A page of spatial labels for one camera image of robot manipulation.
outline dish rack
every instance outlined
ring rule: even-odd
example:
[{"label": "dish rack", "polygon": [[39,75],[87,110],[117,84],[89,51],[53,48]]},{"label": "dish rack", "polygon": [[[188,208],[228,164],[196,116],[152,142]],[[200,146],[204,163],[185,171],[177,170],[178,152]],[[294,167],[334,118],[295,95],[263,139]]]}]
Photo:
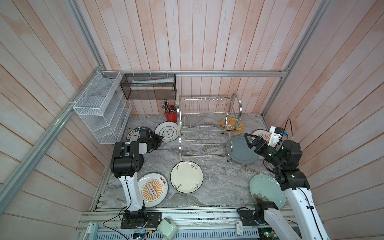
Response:
[{"label": "dish rack", "polygon": [[[227,157],[230,160],[232,136],[240,131],[242,115],[242,102],[237,92],[230,98],[177,96],[176,111],[181,161],[184,157]],[[235,124],[229,124],[228,118],[235,118]],[[228,140],[231,140],[229,154],[225,149]]]},{"label": "dish rack", "polygon": [[119,72],[98,72],[73,107],[101,144],[120,141],[131,113],[123,92],[115,93],[120,81]]}]

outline wooden wall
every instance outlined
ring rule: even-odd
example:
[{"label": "wooden wall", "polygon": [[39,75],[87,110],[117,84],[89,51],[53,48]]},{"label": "wooden wall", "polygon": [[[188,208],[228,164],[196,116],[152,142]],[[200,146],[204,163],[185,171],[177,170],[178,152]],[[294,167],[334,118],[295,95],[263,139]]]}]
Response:
[{"label": "wooden wall", "polygon": [[[109,70],[280,70],[319,0],[77,0]],[[238,91],[261,113],[279,78],[182,78],[181,96]],[[132,114],[161,114],[134,101]]]},{"label": "wooden wall", "polygon": [[[65,1],[0,1],[0,185],[96,66]],[[74,115],[0,217],[0,238],[71,239],[110,151]]]},{"label": "wooden wall", "polygon": [[383,0],[335,1],[266,115],[292,120],[332,239],[384,238],[383,13]]}]

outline chopsticks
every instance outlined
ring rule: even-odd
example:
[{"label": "chopsticks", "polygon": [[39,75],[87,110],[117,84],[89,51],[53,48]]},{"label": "chopsticks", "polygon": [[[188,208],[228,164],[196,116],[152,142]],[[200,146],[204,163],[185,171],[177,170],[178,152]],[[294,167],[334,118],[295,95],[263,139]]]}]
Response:
[{"label": "chopsticks", "polygon": [[174,113],[176,112],[176,109],[174,109],[169,103],[167,100],[163,101],[161,106],[163,107],[164,111],[166,113]]}]

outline marble countertop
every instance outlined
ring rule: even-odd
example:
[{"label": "marble countertop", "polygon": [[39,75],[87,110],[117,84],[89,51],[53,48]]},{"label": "marble countertop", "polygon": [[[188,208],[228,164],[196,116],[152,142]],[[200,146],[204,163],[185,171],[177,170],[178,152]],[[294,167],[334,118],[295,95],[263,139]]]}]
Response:
[{"label": "marble countertop", "polygon": [[[164,115],[130,116],[126,129],[146,126],[153,131],[156,126],[166,121]],[[244,133],[252,133],[256,129],[265,129],[259,114],[243,114]],[[167,178],[169,185],[172,168],[180,162],[179,142],[163,142],[158,150],[144,154],[144,165],[138,172],[138,178],[149,172],[158,172]],[[168,206],[204,206],[204,205],[248,205],[254,204],[249,182],[256,174],[271,175],[259,159],[252,164],[227,162],[226,157],[189,157],[183,160],[198,164],[204,174],[204,180],[199,189],[184,194],[169,186],[168,195],[158,207]],[[101,208],[121,208],[125,206],[121,183],[111,173],[106,190],[103,194]]]}]

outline gray plate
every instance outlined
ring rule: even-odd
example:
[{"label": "gray plate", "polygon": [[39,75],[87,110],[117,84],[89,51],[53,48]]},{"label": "gray plate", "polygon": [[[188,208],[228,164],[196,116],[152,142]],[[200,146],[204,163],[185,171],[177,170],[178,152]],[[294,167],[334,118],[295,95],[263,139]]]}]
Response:
[{"label": "gray plate", "polygon": [[[255,147],[250,149],[247,145],[247,142],[244,136],[234,136],[232,137],[232,142],[233,142],[233,152],[231,156],[232,160],[240,164],[250,164],[255,162],[259,158],[259,155],[253,151]],[[227,144],[225,145],[225,149],[229,154],[231,150],[230,140],[227,141]]]}]

